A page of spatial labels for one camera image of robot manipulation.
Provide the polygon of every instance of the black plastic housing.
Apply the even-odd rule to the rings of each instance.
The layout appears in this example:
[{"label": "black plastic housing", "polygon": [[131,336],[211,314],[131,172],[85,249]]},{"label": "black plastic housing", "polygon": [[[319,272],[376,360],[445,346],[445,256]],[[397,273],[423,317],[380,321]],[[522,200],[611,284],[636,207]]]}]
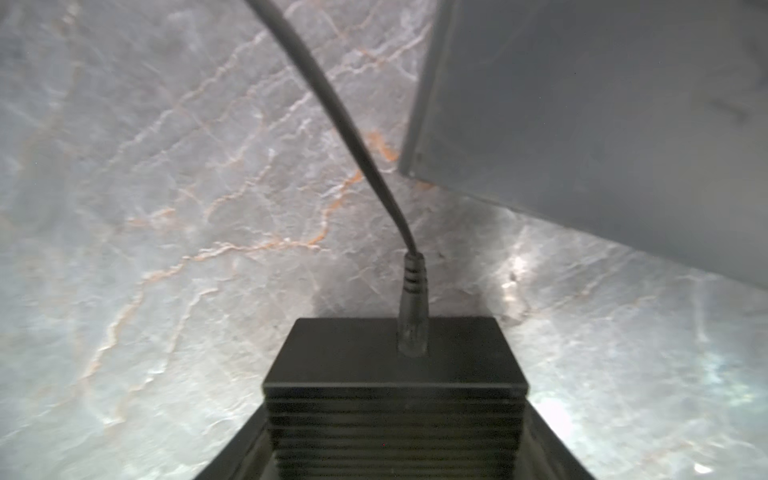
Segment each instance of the black plastic housing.
[{"label": "black plastic housing", "polygon": [[528,384],[492,318],[299,319],[263,391],[283,479],[511,478]]}]

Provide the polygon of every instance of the cable connector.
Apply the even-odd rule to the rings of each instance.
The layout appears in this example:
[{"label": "cable connector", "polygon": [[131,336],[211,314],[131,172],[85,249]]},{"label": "cable connector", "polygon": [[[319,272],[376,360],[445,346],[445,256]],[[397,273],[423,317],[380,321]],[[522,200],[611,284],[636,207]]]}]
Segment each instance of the cable connector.
[{"label": "cable connector", "polygon": [[406,253],[406,271],[397,318],[397,350],[405,356],[427,355],[429,334],[429,295],[424,256]]}]

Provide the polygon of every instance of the marble surface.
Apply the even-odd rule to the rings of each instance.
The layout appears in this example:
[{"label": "marble surface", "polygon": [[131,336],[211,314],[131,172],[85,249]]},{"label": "marble surface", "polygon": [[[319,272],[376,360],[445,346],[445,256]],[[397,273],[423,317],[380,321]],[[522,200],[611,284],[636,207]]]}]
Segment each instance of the marble surface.
[{"label": "marble surface", "polygon": [[[434,4],[281,6],[433,313],[499,318],[596,477],[764,477],[768,293],[401,178]],[[0,2],[0,477],[193,478],[295,318],[396,311],[403,251],[241,2]]]}]

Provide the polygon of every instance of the black cable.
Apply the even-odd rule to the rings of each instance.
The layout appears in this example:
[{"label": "black cable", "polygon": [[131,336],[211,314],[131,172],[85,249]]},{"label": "black cable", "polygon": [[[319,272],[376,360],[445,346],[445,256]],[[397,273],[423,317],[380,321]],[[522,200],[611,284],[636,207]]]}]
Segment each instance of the black cable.
[{"label": "black cable", "polygon": [[270,0],[245,0],[272,32],[277,42],[283,47],[290,59],[299,69],[304,80],[315,92],[317,99],[326,109],[331,121],[336,125],[339,135],[355,159],[360,171],[365,175],[371,188],[379,197],[389,216],[400,230],[402,240],[406,242],[406,271],[400,294],[400,312],[397,319],[397,349],[401,354],[411,357],[427,355],[429,328],[429,294],[427,292],[427,270],[424,256],[416,249],[411,230],[402,215],[392,192],[384,183],[379,169],[373,163],[371,154],[360,138],[349,112],[346,111],[338,95],[304,45],[301,37],[293,30],[283,13]]},{"label": "black cable", "polygon": [[397,229],[400,230],[400,235],[406,243],[408,252],[412,255],[419,254],[406,218],[402,215],[402,211],[395,202],[392,192],[386,186],[379,169],[373,163],[371,154],[362,142],[360,133],[355,128],[349,112],[344,108],[339,96],[336,95],[336,92],[328,82],[323,70],[313,58],[310,50],[304,45],[301,37],[293,30],[290,23],[283,17],[283,13],[270,0],[245,1],[272,32],[277,42],[280,43],[296,68],[299,69],[304,80],[310,84],[317,99],[325,108],[333,124],[336,125],[339,135],[344,140],[346,147],[349,148],[349,152],[355,159],[360,171],[365,175],[376,196],[379,197],[389,216],[397,225]]}]

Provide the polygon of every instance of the gray metal panel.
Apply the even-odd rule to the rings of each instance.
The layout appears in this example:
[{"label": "gray metal panel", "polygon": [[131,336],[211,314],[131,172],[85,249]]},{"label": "gray metal panel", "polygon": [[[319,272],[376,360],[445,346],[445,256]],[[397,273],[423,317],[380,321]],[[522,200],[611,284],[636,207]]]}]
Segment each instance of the gray metal panel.
[{"label": "gray metal panel", "polygon": [[450,2],[435,30],[403,170],[768,286],[768,2]]}]

